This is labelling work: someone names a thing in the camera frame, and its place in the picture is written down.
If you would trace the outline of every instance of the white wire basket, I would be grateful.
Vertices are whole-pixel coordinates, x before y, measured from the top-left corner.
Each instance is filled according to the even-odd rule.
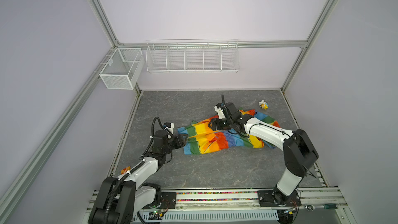
[[[167,72],[237,72],[238,42],[149,44],[147,70]]]
[[[99,75],[109,89],[134,89],[144,63],[140,48],[118,47]]]

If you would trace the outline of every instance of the black mounting plate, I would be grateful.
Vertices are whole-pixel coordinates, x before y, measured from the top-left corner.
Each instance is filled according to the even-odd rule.
[[[162,197],[161,197],[161,202],[160,206],[157,209],[161,208],[167,208],[167,205],[170,204],[168,207],[169,209],[176,208],[176,202],[177,202],[177,193],[176,192],[162,192]],[[142,209],[152,209],[148,205],[143,207]]]
[[[260,207],[275,207],[277,206],[274,202],[273,198],[273,190],[258,190],[257,195],[258,195],[258,201],[260,203]],[[297,191],[293,191],[291,194],[292,199],[295,201],[297,206],[301,206],[301,201],[299,198],[299,195],[297,194]],[[294,207],[294,203],[292,201],[289,201],[286,203],[286,207]]]

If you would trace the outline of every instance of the orange object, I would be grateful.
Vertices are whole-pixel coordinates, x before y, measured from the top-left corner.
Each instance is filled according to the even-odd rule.
[[[124,173],[126,173],[128,170],[130,170],[131,169],[131,167],[129,166],[129,167],[127,167],[127,168],[124,168],[124,169],[122,169],[120,172],[122,173],[122,175],[124,174]]]

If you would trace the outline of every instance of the gray marble surface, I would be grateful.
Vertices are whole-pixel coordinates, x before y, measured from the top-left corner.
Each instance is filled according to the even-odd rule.
[[[150,139],[154,117],[162,123],[174,122],[175,127],[191,124],[216,115],[214,106],[226,102],[237,108],[261,111],[279,122],[282,128],[297,127],[281,95],[268,91],[146,91],[134,117],[130,133],[120,156],[117,172],[139,162]],[[265,100],[269,108],[263,110],[258,102]],[[185,155],[183,149],[173,151],[170,163],[150,176],[147,182],[157,183],[163,189],[178,188],[226,188],[226,187],[274,187],[285,169],[283,152],[279,149],[231,147],[219,152],[202,155]],[[300,187],[321,187],[318,179],[307,176]]]

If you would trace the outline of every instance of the vent grille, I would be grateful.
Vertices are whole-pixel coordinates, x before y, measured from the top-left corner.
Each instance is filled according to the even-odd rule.
[[[148,220],[149,212],[144,212],[142,218],[146,222],[159,222]],[[140,222],[135,214],[134,222]],[[252,220],[279,220],[276,210],[236,210],[236,211],[170,211],[167,212],[162,222],[226,222],[226,221],[252,221]]]

